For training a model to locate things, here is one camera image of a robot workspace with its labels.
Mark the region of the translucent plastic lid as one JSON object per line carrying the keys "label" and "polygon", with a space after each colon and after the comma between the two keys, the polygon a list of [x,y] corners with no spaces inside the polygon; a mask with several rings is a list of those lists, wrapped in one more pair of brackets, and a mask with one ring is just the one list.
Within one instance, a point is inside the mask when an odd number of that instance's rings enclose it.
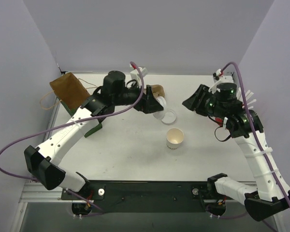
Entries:
{"label": "translucent plastic lid", "polygon": [[161,120],[166,125],[171,125],[176,121],[176,113],[172,109],[167,109],[164,118]]}
{"label": "translucent plastic lid", "polygon": [[164,97],[162,96],[159,96],[156,98],[157,102],[159,103],[160,107],[159,107],[159,110],[154,112],[153,113],[153,116],[158,119],[158,120],[162,120],[164,117],[165,117],[165,114],[166,114],[166,106],[167,106],[167,103],[166,103],[166,100]]}

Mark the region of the white paper cup with text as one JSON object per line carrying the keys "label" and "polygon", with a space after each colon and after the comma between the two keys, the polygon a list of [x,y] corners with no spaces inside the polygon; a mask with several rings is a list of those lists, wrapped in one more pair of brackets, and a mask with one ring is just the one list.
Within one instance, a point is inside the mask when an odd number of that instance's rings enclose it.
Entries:
{"label": "white paper cup with text", "polygon": [[166,134],[166,145],[170,149],[177,149],[184,140],[184,133],[178,128],[171,128]]}

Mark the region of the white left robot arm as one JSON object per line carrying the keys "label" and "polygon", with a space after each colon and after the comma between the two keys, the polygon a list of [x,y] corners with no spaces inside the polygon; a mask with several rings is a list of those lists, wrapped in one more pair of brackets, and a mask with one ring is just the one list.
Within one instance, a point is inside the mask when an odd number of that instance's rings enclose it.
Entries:
{"label": "white left robot arm", "polygon": [[76,110],[72,118],[51,138],[37,147],[28,146],[24,151],[28,171],[47,189],[68,188],[79,199],[89,194],[88,180],[79,172],[65,171],[60,163],[67,152],[85,133],[99,124],[100,119],[112,116],[115,107],[130,105],[144,114],[164,110],[153,95],[150,85],[142,87],[143,80],[136,76],[134,84],[126,86],[125,75],[110,71],[98,87]]}

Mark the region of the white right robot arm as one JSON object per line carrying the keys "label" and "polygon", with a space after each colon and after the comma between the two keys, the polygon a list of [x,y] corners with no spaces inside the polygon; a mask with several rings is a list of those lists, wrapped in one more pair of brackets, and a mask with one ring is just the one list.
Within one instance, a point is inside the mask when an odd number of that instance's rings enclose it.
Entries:
{"label": "white right robot arm", "polygon": [[237,85],[222,83],[215,92],[200,85],[183,105],[202,116],[223,120],[223,125],[242,150],[251,169],[255,187],[245,185],[217,174],[208,178],[214,195],[225,195],[245,206],[248,214],[261,221],[290,206],[290,187],[275,165],[272,149],[267,145],[263,126],[253,110],[246,111],[236,97]]}

